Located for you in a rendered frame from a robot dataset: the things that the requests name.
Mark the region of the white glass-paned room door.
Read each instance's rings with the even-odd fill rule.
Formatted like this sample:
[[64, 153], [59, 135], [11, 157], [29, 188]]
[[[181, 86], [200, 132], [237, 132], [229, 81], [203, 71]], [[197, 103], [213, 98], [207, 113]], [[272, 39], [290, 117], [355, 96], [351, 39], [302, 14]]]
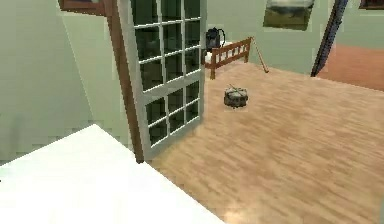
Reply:
[[143, 159], [202, 121], [207, 0], [118, 0]]

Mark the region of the grey round drum-shaped object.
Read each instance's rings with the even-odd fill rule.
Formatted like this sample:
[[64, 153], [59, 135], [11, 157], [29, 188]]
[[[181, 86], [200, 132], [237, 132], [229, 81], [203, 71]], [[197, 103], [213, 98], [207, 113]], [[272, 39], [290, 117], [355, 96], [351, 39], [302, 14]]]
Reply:
[[231, 85], [224, 91], [224, 104], [232, 108], [244, 107], [247, 105], [248, 92], [245, 88], [238, 88]]

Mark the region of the brown wooden bed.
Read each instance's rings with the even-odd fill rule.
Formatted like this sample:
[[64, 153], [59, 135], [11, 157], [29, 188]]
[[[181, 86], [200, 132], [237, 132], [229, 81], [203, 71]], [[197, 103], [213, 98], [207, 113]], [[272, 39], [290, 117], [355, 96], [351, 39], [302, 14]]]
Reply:
[[214, 80], [217, 69], [236, 60], [244, 59], [244, 62], [247, 63], [249, 61], [251, 41], [252, 37], [248, 37], [207, 52], [203, 58], [203, 65], [210, 70], [210, 78]]

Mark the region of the black backpack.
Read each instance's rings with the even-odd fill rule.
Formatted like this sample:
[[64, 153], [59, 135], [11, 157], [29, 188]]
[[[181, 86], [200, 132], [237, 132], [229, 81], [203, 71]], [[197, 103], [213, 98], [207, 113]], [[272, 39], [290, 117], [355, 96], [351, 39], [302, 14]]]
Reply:
[[206, 32], [206, 50], [211, 52], [214, 48], [221, 48], [226, 42], [225, 31], [216, 27]]

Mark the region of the wooden baseball bat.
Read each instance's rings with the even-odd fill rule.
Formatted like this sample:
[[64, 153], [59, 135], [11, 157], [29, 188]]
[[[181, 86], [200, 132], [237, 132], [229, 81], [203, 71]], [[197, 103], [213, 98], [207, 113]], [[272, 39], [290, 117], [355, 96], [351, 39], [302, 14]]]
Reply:
[[259, 57], [259, 60], [260, 60], [260, 63], [261, 63], [261, 66], [262, 66], [264, 72], [265, 72], [265, 73], [269, 73], [269, 68], [268, 68], [267, 64], [265, 63], [265, 61], [264, 61], [264, 59], [263, 59], [263, 56], [262, 56], [262, 54], [261, 54], [261, 52], [260, 52], [260, 50], [259, 50], [259, 47], [258, 47], [258, 45], [257, 45], [257, 43], [256, 43], [256, 39], [255, 39], [255, 37], [252, 36], [251, 39], [252, 39], [252, 42], [253, 42], [253, 44], [254, 44], [254, 46], [255, 46], [257, 55], [258, 55], [258, 57]]

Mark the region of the white table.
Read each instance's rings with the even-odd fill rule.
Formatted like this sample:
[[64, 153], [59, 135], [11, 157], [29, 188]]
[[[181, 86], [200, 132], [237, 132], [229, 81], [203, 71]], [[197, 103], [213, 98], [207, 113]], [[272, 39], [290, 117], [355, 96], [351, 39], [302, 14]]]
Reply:
[[0, 166], [0, 224], [225, 224], [97, 125]]

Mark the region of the framed landscape picture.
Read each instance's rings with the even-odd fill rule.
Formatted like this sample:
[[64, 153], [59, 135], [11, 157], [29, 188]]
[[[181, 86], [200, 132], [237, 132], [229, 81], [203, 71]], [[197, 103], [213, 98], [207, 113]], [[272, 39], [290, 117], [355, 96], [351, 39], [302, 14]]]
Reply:
[[264, 27], [305, 31], [315, 0], [266, 0]]

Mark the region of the brown framed picture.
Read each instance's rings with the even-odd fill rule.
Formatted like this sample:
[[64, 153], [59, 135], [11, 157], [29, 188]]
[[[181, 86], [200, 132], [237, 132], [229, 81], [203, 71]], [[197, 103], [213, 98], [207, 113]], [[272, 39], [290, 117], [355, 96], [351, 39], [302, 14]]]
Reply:
[[58, 0], [61, 10], [87, 15], [110, 16], [111, 0]]

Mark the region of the dark room door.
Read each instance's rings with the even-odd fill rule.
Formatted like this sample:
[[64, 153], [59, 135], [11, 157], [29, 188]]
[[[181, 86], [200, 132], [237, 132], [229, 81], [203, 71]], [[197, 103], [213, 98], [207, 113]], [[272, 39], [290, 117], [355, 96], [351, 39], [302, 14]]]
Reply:
[[337, 31], [342, 24], [342, 18], [349, 0], [335, 0], [330, 13], [322, 41], [320, 43], [316, 59], [314, 61], [310, 76], [316, 77], [325, 66]]

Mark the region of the dark framed picture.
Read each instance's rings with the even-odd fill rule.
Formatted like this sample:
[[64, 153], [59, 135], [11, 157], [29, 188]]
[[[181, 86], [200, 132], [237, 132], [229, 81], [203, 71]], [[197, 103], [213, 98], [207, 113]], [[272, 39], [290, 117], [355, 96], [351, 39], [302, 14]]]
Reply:
[[384, 10], [384, 0], [361, 0], [360, 9]]

